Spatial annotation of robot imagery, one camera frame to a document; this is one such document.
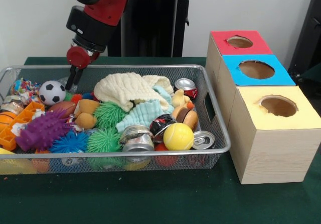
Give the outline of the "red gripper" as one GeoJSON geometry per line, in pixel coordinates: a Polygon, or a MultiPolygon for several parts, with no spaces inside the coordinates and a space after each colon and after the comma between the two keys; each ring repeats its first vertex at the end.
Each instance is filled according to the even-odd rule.
{"type": "Polygon", "coordinates": [[[66,90],[78,88],[79,81],[82,77],[84,69],[97,60],[100,56],[99,52],[89,51],[81,46],[71,46],[67,51],[67,61],[71,65],[70,75],[65,85],[66,90]]]}

